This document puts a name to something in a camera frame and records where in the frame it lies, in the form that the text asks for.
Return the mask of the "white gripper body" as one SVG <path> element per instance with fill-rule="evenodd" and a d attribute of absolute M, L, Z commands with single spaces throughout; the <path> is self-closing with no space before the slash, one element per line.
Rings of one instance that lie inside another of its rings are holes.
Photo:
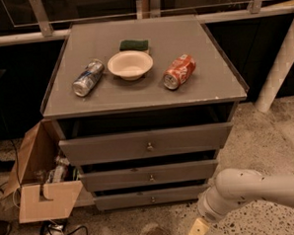
<path fill-rule="evenodd" d="M 207 221 L 216 223 L 228 213 L 228 202 L 215 188 L 209 188 L 198 195 L 197 209 Z"/>

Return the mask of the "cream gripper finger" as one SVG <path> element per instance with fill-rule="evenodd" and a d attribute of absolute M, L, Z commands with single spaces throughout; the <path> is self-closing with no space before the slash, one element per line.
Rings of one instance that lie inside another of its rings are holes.
<path fill-rule="evenodd" d="M 205 235 L 209 229 L 209 223 L 202 217 L 197 217 L 187 235 Z"/>

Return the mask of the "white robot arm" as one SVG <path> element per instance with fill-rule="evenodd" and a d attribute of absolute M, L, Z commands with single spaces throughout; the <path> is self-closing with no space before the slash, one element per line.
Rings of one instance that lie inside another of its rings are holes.
<path fill-rule="evenodd" d="M 204 235 L 211 223 L 258 199 L 294 207 L 294 174 L 265 176 L 237 168 L 220 171 L 214 184 L 198 195 L 199 217 L 187 235 Z"/>

